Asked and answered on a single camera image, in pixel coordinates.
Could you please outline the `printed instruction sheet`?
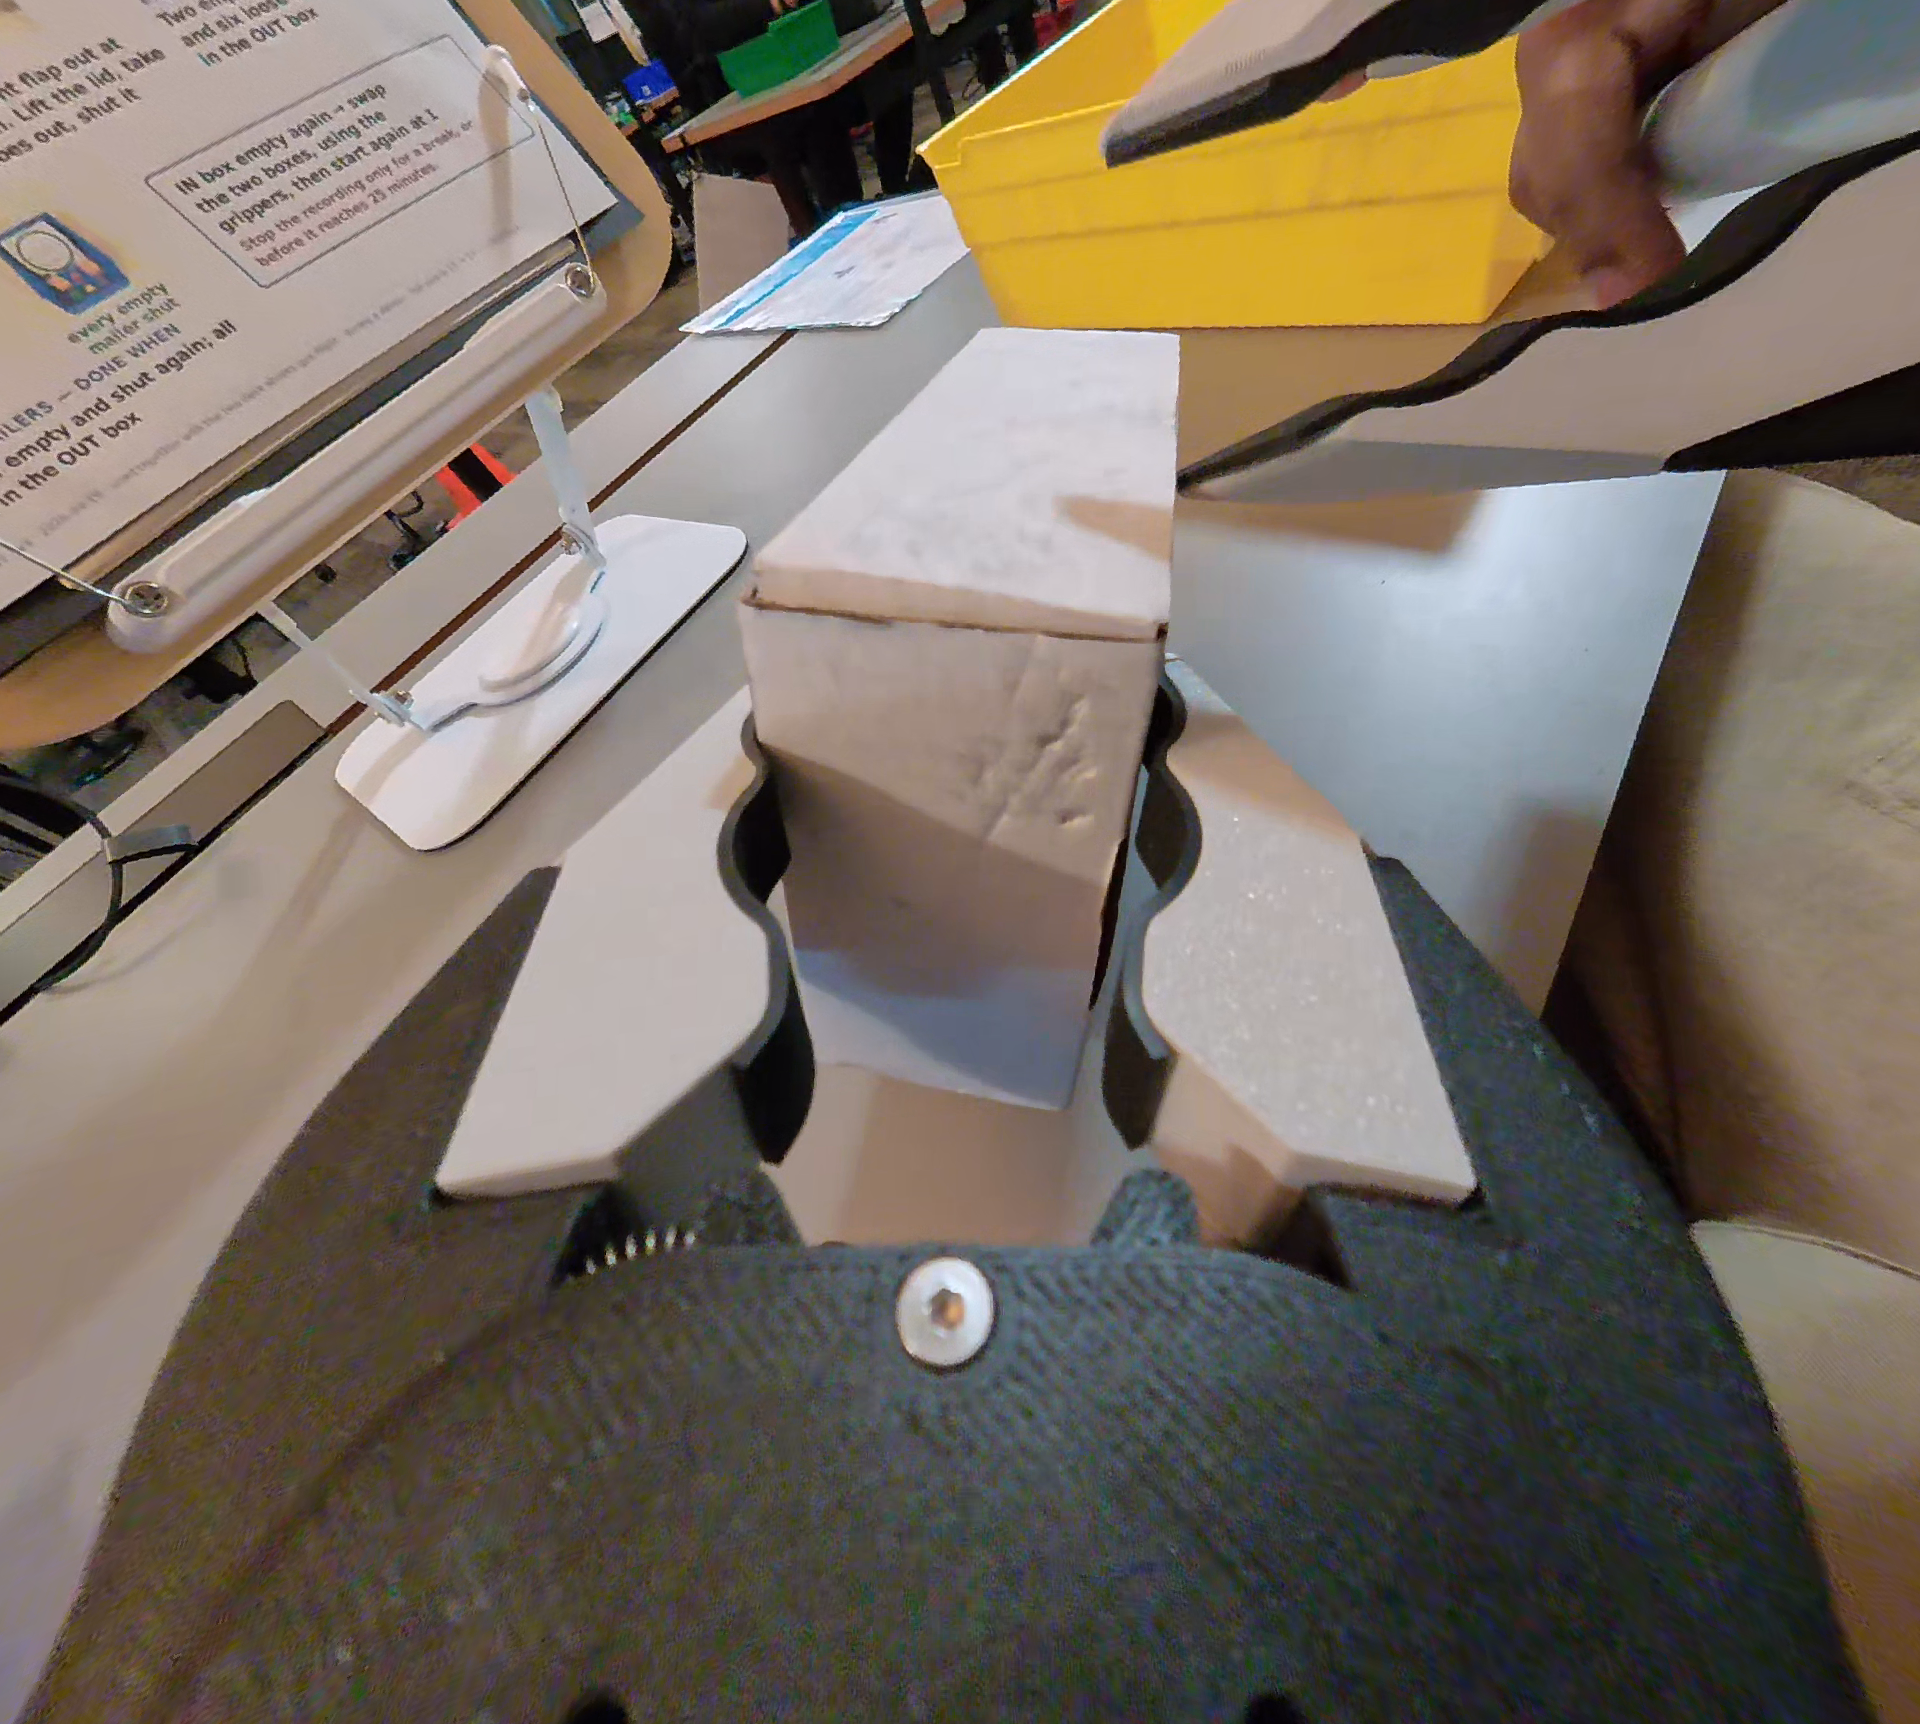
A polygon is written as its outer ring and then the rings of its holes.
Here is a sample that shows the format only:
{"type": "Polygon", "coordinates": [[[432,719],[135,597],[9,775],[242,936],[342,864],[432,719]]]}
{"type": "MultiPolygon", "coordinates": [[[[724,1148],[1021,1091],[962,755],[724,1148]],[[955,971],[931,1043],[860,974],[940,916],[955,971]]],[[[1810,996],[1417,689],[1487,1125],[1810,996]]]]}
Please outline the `printed instruction sheet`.
{"type": "Polygon", "coordinates": [[[2,0],[2,543],[75,569],[617,201],[454,0],[2,0]]]}

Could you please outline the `instruction sheet on stand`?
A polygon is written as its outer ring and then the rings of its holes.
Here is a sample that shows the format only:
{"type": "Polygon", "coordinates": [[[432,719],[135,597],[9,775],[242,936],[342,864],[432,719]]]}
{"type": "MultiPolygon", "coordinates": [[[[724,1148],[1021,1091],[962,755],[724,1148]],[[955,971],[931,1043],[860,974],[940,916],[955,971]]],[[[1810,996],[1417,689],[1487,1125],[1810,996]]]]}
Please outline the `instruction sheet on stand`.
{"type": "MultiPolygon", "coordinates": [[[[454,4],[488,46],[502,46],[512,57],[547,119],[575,140],[618,195],[610,212],[584,226],[590,250],[614,261],[614,312],[584,338],[562,347],[559,368],[569,368],[657,296],[668,251],[667,204],[656,176],[650,176],[624,135],[608,124],[572,65],[512,0],[454,4]]],[[[198,503],[242,496],[242,487],[249,482],[270,482],[295,461],[299,442],[312,447],[321,442],[324,417],[349,419],[349,405],[358,396],[375,401],[383,393],[394,393],[404,383],[404,368],[422,365],[419,354],[386,358],[337,408],[312,419],[292,419],[286,431],[258,440],[228,460],[228,464],[201,474],[156,513],[144,515],[132,530],[79,561],[75,571],[100,576],[110,565],[132,564],[139,552],[156,548],[170,527],[186,527],[198,503]]],[[[99,726],[113,726],[167,674],[170,663],[186,663],[208,650],[177,657],[118,653],[104,629],[104,610],[88,597],[51,583],[39,569],[41,564],[36,555],[2,543],[6,750],[33,750],[82,736],[99,726]]]]}

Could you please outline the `person's right hand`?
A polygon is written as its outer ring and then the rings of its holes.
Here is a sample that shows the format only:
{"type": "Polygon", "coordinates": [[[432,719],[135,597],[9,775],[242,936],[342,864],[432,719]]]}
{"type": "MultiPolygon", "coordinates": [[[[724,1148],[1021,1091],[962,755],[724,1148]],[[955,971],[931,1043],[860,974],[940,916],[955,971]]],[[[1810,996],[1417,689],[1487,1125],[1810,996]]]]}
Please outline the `person's right hand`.
{"type": "Polygon", "coordinates": [[[1582,0],[1519,35],[1509,195],[1595,309],[1619,309],[1686,257],[1644,148],[1644,106],[1705,53],[1714,9],[1582,0]]]}

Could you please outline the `grey desk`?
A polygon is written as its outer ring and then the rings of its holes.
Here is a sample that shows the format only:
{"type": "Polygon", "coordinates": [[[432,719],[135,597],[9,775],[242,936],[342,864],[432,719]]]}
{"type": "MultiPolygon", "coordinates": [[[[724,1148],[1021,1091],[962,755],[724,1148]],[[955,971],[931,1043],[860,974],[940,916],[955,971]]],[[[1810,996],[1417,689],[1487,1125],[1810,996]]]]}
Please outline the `grey desk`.
{"type": "MultiPolygon", "coordinates": [[[[972,261],[876,331],[685,338],[579,426],[608,513],[775,537],[997,312],[972,261]]],[[[1645,477],[1305,513],[1182,510],[1169,647],[1402,859],[1533,1011],[1563,964],[1721,492],[1645,477]]],[[[321,647],[415,674],[520,587],[541,487],[493,498],[321,647]]],[[[110,806],[214,794],[201,853],[2,1024],[2,1719],[36,1697],[163,1357],[328,1091],[510,895],[745,684],[733,576],[488,825],[415,853],[337,783],[292,657],[110,806]]],[[[827,1071],[810,1237],[1088,1235],[1132,1164],[1069,1115],[827,1071]]]]}

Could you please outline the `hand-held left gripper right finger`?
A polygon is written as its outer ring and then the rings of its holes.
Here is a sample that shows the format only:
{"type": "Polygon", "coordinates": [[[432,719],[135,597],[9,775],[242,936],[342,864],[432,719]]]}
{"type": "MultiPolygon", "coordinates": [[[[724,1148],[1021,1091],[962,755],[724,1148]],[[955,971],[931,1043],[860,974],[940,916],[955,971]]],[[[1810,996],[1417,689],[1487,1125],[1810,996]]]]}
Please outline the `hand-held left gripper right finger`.
{"type": "Polygon", "coordinates": [[[1164,663],[1116,930],[1109,1118],[1213,1246],[1312,1189],[1459,1209],[1459,1130],[1374,859],[1188,663],[1164,663]]]}

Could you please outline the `yellow plastic bin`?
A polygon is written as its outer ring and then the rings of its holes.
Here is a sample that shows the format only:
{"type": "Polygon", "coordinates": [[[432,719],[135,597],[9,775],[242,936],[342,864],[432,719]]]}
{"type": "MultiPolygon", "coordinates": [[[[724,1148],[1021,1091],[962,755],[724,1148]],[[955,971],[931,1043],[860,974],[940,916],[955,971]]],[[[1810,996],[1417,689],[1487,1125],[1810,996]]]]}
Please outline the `yellow plastic bin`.
{"type": "Polygon", "coordinates": [[[1105,169],[1104,130],[1231,0],[1113,0],[931,135],[1000,320],[1480,326],[1547,251],[1511,207],[1514,43],[1105,169]]]}

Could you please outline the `white cardboard mailer box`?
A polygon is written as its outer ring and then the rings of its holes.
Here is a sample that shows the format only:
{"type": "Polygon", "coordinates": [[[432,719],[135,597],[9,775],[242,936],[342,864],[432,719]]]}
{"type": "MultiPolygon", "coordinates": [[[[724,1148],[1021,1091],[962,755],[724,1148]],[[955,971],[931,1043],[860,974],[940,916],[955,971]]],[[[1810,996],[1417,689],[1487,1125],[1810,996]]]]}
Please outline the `white cardboard mailer box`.
{"type": "Polygon", "coordinates": [[[818,1053],[1057,1111],[1164,667],[1174,333],[978,333],[755,555],[818,1053]]]}

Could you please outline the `blue white paper leaflet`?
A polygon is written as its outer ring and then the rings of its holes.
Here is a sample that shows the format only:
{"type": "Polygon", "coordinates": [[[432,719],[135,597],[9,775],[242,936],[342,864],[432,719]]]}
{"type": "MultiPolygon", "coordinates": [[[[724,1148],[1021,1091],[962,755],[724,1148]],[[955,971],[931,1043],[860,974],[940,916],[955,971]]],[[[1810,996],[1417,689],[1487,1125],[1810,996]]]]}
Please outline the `blue white paper leaflet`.
{"type": "Polygon", "coordinates": [[[701,312],[682,335],[871,331],[899,317],[969,256],[938,193],[852,207],[701,312]]]}

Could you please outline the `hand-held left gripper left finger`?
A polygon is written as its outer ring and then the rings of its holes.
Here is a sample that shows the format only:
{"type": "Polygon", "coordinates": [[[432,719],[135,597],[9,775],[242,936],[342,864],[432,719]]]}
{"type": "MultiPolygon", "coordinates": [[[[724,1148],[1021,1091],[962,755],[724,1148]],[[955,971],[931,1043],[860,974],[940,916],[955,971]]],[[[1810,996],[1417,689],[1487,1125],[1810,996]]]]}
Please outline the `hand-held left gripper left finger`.
{"type": "Polygon", "coordinates": [[[664,1195],[780,1164],[815,1055],[775,906],[789,842],[743,689],[554,869],[437,1168],[454,1200],[664,1195]]]}

